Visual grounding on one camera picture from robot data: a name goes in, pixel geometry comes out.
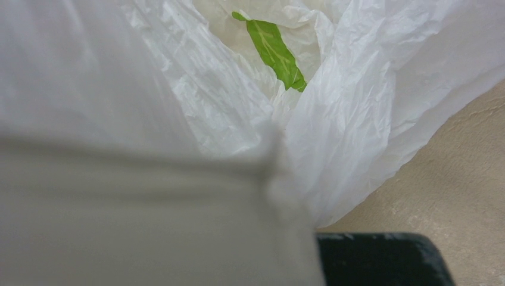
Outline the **white plastic shopping bag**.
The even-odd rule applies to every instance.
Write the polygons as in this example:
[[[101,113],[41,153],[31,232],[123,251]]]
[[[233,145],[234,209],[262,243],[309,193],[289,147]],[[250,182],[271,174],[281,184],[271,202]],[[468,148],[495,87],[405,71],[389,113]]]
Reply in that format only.
[[[327,285],[503,79],[503,1],[2,1],[1,284]]]

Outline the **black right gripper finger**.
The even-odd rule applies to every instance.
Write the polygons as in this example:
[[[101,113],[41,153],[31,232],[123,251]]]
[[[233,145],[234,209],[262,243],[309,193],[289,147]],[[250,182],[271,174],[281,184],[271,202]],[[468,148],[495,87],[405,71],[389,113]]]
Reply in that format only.
[[[318,233],[327,285],[454,285],[445,260],[421,234]]]

